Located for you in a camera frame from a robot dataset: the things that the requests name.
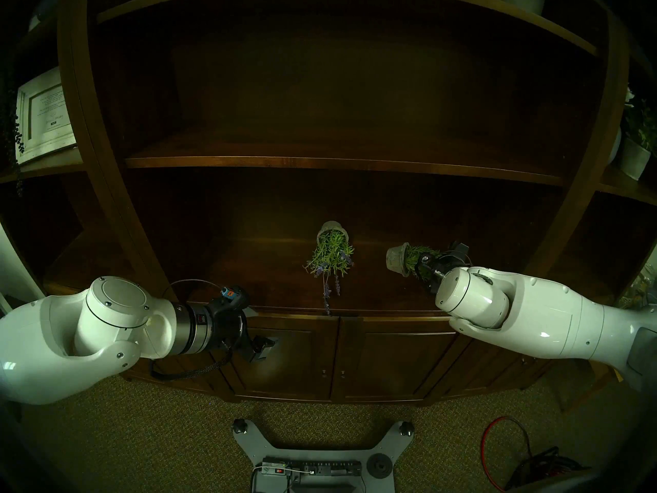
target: green foliage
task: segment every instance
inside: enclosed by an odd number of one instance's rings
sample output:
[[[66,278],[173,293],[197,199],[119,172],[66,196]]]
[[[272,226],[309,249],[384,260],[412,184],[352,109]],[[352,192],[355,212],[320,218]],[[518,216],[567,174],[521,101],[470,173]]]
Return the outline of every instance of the green foliage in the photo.
[[[634,107],[625,107],[627,136],[652,154],[657,154],[657,113],[648,106],[646,99],[634,101]]]
[[[406,256],[404,258],[404,264],[406,265],[406,268],[413,273],[415,277],[417,277],[417,274],[415,273],[415,266],[417,265],[418,259],[420,259],[420,256],[422,256],[425,252],[428,252],[434,256],[438,256],[440,254],[439,250],[434,250],[431,249],[430,247],[427,247],[425,245],[409,245],[406,248]],[[422,277],[425,280],[431,279],[431,272],[429,272],[424,266],[420,265],[419,268],[420,271],[420,277]]]
[[[344,234],[337,229],[329,229],[319,236],[319,245],[313,253],[313,259],[304,268],[310,268],[315,277],[337,275],[338,272],[344,277],[353,264],[352,254],[353,246],[349,245]]]

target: framed certificate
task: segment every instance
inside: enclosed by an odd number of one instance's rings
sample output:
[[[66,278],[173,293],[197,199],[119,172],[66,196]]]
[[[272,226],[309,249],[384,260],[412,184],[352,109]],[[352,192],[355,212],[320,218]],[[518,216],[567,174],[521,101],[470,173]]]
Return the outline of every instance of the framed certificate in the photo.
[[[59,67],[41,74],[18,89],[18,131],[23,135],[23,153],[16,145],[19,164],[75,145],[68,117]]]

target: cabinet door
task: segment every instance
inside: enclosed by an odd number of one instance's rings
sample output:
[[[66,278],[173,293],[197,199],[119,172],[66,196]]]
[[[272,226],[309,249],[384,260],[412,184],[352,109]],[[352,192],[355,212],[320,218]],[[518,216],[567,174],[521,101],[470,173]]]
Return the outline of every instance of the cabinet door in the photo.
[[[436,385],[431,398],[455,398],[527,387],[549,362],[472,340]]]
[[[449,317],[341,318],[332,400],[424,399],[470,341],[448,322]]]
[[[248,319],[248,333],[277,343],[264,360],[249,364],[235,354],[222,367],[238,398],[329,400],[337,317],[260,314]]]

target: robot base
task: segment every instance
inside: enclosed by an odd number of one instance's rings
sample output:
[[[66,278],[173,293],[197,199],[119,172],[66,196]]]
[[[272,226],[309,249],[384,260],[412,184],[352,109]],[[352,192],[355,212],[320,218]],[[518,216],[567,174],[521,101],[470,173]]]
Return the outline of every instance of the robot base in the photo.
[[[400,421],[367,450],[278,449],[253,421],[233,423],[235,441],[254,467],[263,467],[253,481],[258,493],[281,493],[288,485],[291,493],[394,493],[392,470],[413,435],[413,424]]]

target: beige carpet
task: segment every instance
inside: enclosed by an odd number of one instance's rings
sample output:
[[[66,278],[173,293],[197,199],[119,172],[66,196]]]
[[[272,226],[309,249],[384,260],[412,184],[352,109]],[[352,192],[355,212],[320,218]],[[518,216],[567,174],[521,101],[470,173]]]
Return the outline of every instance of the beige carpet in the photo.
[[[535,452],[559,445],[562,455],[585,465],[603,464],[623,442],[641,409],[636,393],[623,384],[561,415],[553,386],[568,386],[580,373],[562,361],[526,391],[428,408],[228,404],[112,377],[56,404],[24,407],[22,424],[83,492],[246,493],[250,462],[233,440],[235,418],[253,419],[274,444],[308,448],[368,448],[392,422],[405,419],[414,423],[416,437],[395,466],[398,492],[493,492],[481,470],[479,445],[481,432],[499,415],[523,422]],[[489,449],[491,473],[503,485],[524,456],[522,435],[502,423],[491,432]]]

